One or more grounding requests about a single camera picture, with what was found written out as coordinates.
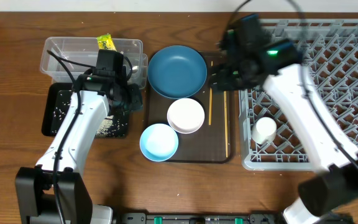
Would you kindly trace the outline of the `clear plastic waste bin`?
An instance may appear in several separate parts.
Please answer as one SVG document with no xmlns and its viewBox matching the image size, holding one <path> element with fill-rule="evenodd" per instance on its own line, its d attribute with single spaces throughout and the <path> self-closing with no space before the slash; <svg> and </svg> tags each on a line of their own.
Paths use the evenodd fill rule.
<svg viewBox="0 0 358 224">
<path fill-rule="evenodd" d="M 140 89 L 147 83 L 148 56 L 143 52 L 143 43 L 139 39 L 113 39 L 116 50 L 126 56 L 132 64 L 132 76 L 129 83 L 135 83 Z M 70 83 L 70 77 L 59 62 L 49 55 L 55 55 L 75 62 L 65 65 L 77 78 L 86 70 L 86 65 L 96 65 L 98 56 L 98 42 L 95 37 L 49 37 L 45 41 L 40 71 L 58 83 Z"/>
</svg>

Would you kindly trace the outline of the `dark blue plate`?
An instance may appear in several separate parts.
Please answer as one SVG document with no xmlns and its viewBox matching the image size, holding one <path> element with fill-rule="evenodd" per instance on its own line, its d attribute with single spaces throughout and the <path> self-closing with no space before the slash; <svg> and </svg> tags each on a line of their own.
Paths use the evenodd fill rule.
<svg viewBox="0 0 358 224">
<path fill-rule="evenodd" d="M 173 45 L 154 54 L 148 67 L 150 86 L 171 99 L 195 95 L 206 82 L 208 69 L 203 56 L 190 47 Z"/>
</svg>

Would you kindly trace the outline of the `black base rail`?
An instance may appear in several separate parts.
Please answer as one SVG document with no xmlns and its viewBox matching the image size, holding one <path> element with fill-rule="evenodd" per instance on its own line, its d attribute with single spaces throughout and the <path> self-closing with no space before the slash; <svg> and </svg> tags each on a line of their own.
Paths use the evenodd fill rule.
<svg viewBox="0 0 358 224">
<path fill-rule="evenodd" d="M 122 213 L 114 215 L 112 224 L 275 224 L 285 223 L 279 214 L 248 215 L 184 215 L 184 214 L 146 214 Z"/>
</svg>

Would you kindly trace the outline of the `right wooden chopstick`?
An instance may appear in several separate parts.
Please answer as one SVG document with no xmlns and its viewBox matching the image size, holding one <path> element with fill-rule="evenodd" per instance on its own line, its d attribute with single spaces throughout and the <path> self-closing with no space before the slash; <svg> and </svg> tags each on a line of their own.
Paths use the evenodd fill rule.
<svg viewBox="0 0 358 224">
<path fill-rule="evenodd" d="M 224 91 L 224 139 L 225 139 L 225 154 L 229 157 L 228 152 L 228 123 L 227 123 L 227 92 Z"/>
</svg>

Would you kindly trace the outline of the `left wooden chopstick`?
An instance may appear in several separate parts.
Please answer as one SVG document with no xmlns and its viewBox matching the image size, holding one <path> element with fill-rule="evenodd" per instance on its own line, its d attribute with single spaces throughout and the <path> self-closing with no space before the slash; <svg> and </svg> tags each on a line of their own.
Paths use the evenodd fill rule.
<svg viewBox="0 0 358 224">
<path fill-rule="evenodd" d="M 209 88 L 209 117 L 208 117 L 208 125 L 211 126 L 212 121 L 212 105 L 213 105 L 213 91 L 212 88 Z"/>
</svg>

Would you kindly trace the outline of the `brown serving tray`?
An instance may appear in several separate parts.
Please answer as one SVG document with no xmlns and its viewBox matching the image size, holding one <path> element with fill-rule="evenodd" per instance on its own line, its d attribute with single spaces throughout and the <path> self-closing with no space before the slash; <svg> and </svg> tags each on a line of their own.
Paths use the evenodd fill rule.
<svg viewBox="0 0 358 224">
<path fill-rule="evenodd" d="M 200 52 L 208 64 L 208 77 L 205 85 L 199 92 L 190 98 L 196 100 L 204 109 L 205 119 L 202 127 L 191 134 L 178 134 L 178 149 L 167 162 L 223 164 L 228 162 L 236 152 L 236 127 L 234 92 L 226 92 L 226 102 L 223 92 L 214 92 L 212 95 L 211 125 L 209 125 L 209 93 L 208 79 L 211 73 L 211 63 L 223 63 L 224 57 L 218 52 Z M 158 94 L 150 84 L 145 89 L 145 118 L 144 129 L 152 124 L 167 121 L 167 110 L 174 102 Z"/>
</svg>

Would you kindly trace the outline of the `wooden chopstick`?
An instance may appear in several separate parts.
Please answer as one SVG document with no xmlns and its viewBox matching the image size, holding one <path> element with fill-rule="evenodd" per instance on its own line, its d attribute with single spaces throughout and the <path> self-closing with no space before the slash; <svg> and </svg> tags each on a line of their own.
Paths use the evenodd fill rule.
<svg viewBox="0 0 358 224">
<path fill-rule="evenodd" d="M 212 105 L 213 105 L 213 91 L 212 88 L 209 88 L 209 117 L 208 117 L 208 125 L 211 126 L 212 121 Z"/>
<path fill-rule="evenodd" d="M 224 91 L 224 139 L 225 139 L 225 154 L 229 157 L 228 152 L 228 123 L 227 123 L 227 92 Z"/>
</svg>

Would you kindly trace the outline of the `black waste tray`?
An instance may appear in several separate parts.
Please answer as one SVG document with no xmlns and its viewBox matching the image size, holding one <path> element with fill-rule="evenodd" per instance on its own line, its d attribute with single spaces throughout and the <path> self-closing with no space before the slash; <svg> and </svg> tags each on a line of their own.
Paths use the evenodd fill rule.
<svg viewBox="0 0 358 224">
<path fill-rule="evenodd" d="M 56 136 L 70 107 L 70 83 L 54 83 L 48 90 L 45 113 L 42 123 L 44 136 Z M 96 138 L 124 138 L 128 131 L 129 115 L 108 116 L 96 132 Z"/>
</svg>

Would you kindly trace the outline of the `green yellow snack wrapper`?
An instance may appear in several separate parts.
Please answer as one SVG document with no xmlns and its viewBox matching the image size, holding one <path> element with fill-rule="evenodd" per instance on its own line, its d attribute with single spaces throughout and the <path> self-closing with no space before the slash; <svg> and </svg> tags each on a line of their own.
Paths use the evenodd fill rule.
<svg viewBox="0 0 358 224">
<path fill-rule="evenodd" d="M 113 50 L 116 51 L 113 39 L 110 34 L 104 34 L 96 38 L 98 47 L 101 50 Z"/>
</svg>

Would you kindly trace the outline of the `white cup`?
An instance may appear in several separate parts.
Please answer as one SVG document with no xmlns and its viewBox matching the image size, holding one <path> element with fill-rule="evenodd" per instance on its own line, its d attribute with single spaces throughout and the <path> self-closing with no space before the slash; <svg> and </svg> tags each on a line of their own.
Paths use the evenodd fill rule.
<svg viewBox="0 0 358 224">
<path fill-rule="evenodd" d="M 252 127 L 251 138 L 257 144 L 272 142 L 277 131 L 276 122 L 269 117 L 262 117 Z"/>
</svg>

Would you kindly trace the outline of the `light blue bowl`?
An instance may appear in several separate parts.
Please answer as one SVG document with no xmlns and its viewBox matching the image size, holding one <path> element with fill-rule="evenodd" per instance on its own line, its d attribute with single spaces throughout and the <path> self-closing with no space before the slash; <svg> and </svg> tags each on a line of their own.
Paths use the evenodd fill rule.
<svg viewBox="0 0 358 224">
<path fill-rule="evenodd" d="M 169 160 L 178 149 L 178 134 L 167 124 L 157 123 L 147 127 L 141 134 L 141 153 L 150 161 Z"/>
</svg>

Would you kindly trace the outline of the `pink white bowl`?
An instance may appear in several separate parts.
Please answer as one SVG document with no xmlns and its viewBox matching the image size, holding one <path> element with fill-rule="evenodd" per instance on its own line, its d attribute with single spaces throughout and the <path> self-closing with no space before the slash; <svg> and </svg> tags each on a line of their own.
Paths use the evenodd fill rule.
<svg viewBox="0 0 358 224">
<path fill-rule="evenodd" d="M 202 127 L 205 112 L 200 103 L 191 98 L 174 101 L 168 108 L 167 121 L 178 133 L 191 134 Z"/>
</svg>

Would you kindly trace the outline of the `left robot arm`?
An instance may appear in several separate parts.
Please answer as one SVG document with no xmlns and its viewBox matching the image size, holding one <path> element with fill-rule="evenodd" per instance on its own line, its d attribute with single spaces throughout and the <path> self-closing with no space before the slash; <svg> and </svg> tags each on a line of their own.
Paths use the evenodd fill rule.
<svg viewBox="0 0 358 224">
<path fill-rule="evenodd" d="M 53 142 L 34 167 L 16 174 L 22 223 L 113 222 L 113 209 L 92 202 L 82 175 L 102 122 L 143 107 L 139 86 L 128 82 L 127 61 L 119 52 L 99 50 L 96 65 L 71 77 L 69 109 Z"/>
</svg>

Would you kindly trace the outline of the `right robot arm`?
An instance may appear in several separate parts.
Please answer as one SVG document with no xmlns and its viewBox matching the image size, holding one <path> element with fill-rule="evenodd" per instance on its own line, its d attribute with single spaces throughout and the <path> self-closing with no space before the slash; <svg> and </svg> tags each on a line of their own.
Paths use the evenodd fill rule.
<svg viewBox="0 0 358 224">
<path fill-rule="evenodd" d="M 295 131 L 315 171 L 298 186 L 298 198 L 282 216 L 287 223 L 318 223 L 358 198 L 358 147 L 331 116 L 290 39 L 273 41 L 259 17 L 231 17 L 219 48 L 226 61 L 213 68 L 214 91 L 261 86 Z"/>
</svg>

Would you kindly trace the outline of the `pile of rice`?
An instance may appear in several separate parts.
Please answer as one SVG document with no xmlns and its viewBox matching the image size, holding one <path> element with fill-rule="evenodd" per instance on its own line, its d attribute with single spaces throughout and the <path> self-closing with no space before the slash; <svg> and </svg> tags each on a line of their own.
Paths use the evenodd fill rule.
<svg viewBox="0 0 358 224">
<path fill-rule="evenodd" d="M 71 90 L 60 90 L 52 112 L 49 134 L 55 136 L 65 119 L 70 107 Z M 127 134 L 129 115 L 112 115 L 106 117 L 96 132 L 97 138 L 123 138 Z"/>
</svg>

